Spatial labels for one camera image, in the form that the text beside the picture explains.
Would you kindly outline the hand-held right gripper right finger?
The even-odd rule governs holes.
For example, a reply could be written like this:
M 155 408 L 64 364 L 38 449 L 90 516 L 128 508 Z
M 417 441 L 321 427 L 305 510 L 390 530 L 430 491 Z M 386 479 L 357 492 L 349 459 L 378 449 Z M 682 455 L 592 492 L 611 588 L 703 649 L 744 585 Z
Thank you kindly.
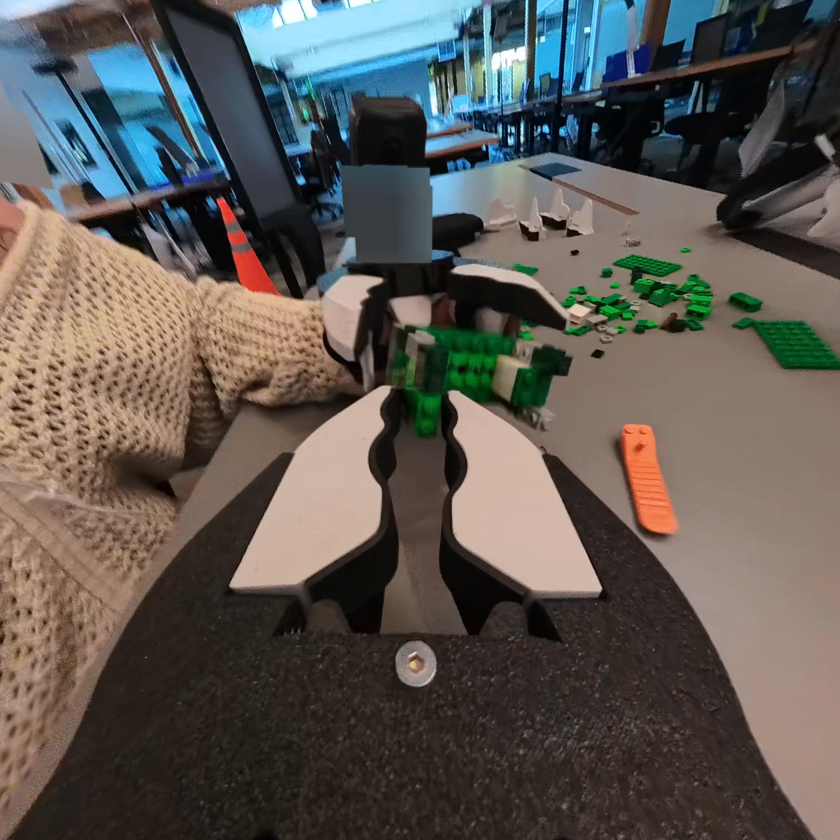
M 446 396 L 442 430 L 439 568 L 453 597 L 477 606 L 599 598 L 602 583 L 541 449 L 458 392 Z

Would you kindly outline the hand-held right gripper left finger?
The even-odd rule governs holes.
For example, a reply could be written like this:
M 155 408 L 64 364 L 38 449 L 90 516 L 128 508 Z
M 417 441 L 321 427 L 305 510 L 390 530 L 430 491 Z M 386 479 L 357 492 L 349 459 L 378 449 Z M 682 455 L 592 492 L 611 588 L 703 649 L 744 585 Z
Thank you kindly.
M 229 589 L 362 606 L 396 572 L 388 480 L 401 396 L 380 386 L 311 433 L 291 457 Z

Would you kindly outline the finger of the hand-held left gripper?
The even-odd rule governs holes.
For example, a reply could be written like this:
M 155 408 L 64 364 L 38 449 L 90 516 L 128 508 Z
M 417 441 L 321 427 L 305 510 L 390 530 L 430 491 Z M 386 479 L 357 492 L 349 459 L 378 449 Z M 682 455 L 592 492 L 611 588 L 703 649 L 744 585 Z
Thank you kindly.
M 469 263 L 451 269 L 446 295 L 473 312 L 492 311 L 534 325 L 564 331 L 570 313 L 533 277 L 514 269 Z
M 322 296 L 325 346 L 364 391 L 375 389 L 385 356 L 386 292 L 382 277 L 345 275 Z

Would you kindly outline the green and grey lego build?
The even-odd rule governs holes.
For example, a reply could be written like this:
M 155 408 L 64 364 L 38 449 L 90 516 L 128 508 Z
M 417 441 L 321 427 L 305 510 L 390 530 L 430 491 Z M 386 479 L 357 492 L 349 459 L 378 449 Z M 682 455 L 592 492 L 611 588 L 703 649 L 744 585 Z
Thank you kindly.
M 438 435 L 444 398 L 460 393 L 477 404 L 500 404 L 521 422 L 546 430 L 555 379 L 567 376 L 572 357 L 535 342 L 467 329 L 394 328 L 385 381 L 403 391 L 409 426 L 419 438 Z

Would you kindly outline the person's left forearm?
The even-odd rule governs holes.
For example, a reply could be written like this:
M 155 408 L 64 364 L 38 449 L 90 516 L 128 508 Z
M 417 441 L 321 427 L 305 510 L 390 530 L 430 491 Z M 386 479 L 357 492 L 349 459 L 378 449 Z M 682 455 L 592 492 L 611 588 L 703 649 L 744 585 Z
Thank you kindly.
M 245 403 L 361 386 L 319 306 L 191 281 L 31 203 L 2 202 L 2 470 L 74 487 L 210 458 Z

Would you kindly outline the pile of small lego pieces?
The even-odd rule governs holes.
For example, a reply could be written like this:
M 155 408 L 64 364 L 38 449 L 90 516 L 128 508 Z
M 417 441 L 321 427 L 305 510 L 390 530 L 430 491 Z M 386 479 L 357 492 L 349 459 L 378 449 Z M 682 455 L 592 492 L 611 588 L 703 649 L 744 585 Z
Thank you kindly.
M 668 282 L 637 269 L 627 276 L 604 269 L 588 285 L 569 289 L 562 300 L 570 318 L 564 333 L 591 335 L 607 344 L 628 333 L 701 331 L 714 299 L 711 285 L 698 275 Z

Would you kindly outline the black padded bag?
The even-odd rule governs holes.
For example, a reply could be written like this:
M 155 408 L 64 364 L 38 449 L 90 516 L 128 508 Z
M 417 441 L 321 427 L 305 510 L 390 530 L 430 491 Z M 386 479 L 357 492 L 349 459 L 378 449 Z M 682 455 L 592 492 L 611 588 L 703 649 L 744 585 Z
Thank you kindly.
M 485 231 L 484 221 L 472 213 L 449 213 L 432 218 L 433 252 L 460 256 L 460 250 L 476 242 Z

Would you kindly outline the orange traffic cone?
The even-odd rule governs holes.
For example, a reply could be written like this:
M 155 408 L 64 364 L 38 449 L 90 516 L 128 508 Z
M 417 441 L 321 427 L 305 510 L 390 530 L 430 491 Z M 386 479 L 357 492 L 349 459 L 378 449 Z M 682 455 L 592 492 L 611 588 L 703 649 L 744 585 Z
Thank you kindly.
M 222 197 L 216 199 L 216 205 L 225 226 L 239 284 L 249 291 L 280 297 L 230 205 Z

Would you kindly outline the orange brick separator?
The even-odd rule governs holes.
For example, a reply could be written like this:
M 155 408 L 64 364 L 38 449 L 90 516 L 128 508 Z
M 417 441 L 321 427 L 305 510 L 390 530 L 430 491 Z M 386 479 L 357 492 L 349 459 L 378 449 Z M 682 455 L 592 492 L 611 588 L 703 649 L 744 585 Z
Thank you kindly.
M 658 462 L 653 428 L 624 425 L 621 449 L 637 524 L 659 536 L 676 534 L 679 524 Z

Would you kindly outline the black framed display board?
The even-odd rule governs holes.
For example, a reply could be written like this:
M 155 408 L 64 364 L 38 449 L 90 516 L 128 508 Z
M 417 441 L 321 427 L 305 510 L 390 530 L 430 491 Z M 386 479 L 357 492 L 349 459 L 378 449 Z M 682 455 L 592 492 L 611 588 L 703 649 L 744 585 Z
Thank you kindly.
M 248 222 L 274 252 L 290 294 L 304 298 L 322 271 L 320 236 L 237 22 L 199 2 L 151 6 Z

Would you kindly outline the black office chair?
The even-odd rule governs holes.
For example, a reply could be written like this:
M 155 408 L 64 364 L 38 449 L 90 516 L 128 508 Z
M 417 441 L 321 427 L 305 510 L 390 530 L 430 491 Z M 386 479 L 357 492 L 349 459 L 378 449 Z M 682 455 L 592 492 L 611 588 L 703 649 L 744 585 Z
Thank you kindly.
M 676 171 L 686 161 L 692 148 L 698 153 L 687 176 L 689 186 L 706 188 L 717 159 L 720 143 L 738 137 L 751 122 L 748 73 L 723 77 L 713 110 L 702 110 L 677 117 L 666 123 L 666 132 L 682 139 Z

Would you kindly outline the long wooden office desk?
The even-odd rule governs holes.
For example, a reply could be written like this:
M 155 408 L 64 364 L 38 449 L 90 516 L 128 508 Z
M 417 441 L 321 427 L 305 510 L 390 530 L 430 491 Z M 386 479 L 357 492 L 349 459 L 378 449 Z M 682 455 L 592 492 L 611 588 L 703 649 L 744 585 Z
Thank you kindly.
M 603 82 L 598 88 L 588 91 L 581 91 L 575 94 L 564 95 L 562 107 L 564 110 L 572 109 L 578 105 L 597 102 L 606 96 L 610 90 L 637 89 L 655 87 L 674 81 L 691 81 L 702 77 L 718 77 L 730 71 L 752 69 L 768 62 L 776 60 L 787 60 L 792 56 L 802 55 L 816 46 L 816 38 L 785 45 L 774 49 L 766 49 L 754 53 L 726 58 L 714 59 L 701 62 L 695 65 L 687 65 L 678 68 L 649 71 L 642 75 L 622 80 Z

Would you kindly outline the person's knitted sweater torso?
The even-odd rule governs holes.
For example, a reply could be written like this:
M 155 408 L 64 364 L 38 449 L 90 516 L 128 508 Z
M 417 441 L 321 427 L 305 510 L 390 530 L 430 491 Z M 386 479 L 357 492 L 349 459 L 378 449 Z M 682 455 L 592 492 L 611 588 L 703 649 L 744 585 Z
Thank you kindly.
M 2 831 L 75 715 L 179 502 L 158 481 L 75 486 L 2 454 Z

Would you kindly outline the black and white bag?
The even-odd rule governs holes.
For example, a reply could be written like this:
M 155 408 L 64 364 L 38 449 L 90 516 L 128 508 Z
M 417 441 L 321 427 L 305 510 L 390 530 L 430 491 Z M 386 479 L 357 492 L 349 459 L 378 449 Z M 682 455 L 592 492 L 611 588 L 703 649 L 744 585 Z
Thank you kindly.
M 838 244 L 838 154 L 835 22 L 774 72 L 764 109 L 739 149 L 741 176 L 717 206 L 717 221 L 733 232 L 810 209 L 805 236 Z

